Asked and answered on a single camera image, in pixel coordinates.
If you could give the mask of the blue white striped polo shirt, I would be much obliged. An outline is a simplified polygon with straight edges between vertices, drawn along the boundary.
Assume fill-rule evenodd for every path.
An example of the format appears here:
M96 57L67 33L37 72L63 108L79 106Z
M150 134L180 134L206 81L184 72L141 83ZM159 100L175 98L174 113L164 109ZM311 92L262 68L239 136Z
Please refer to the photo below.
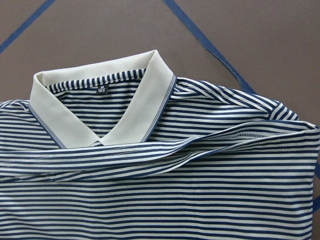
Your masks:
M0 104L3 240L309 240L320 130L156 50Z

